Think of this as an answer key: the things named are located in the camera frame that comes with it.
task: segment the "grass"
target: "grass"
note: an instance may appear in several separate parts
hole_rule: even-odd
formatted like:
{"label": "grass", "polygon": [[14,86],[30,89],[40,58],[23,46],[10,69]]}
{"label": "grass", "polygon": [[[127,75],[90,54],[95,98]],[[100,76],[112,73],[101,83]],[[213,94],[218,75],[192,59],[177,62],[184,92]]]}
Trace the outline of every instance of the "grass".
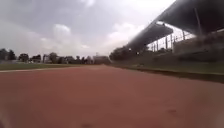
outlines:
{"label": "grass", "polygon": [[158,71],[172,71],[172,72],[186,72],[198,74],[222,74],[224,75],[224,63],[177,63],[172,65],[154,64],[145,66],[129,65],[130,68],[158,70]]}
{"label": "grass", "polygon": [[173,65],[114,65],[120,68],[224,83],[224,63],[182,63]]}
{"label": "grass", "polygon": [[59,65],[59,64],[0,64],[0,71],[5,70],[29,70],[29,69],[45,69],[45,68],[66,68],[77,65]]}

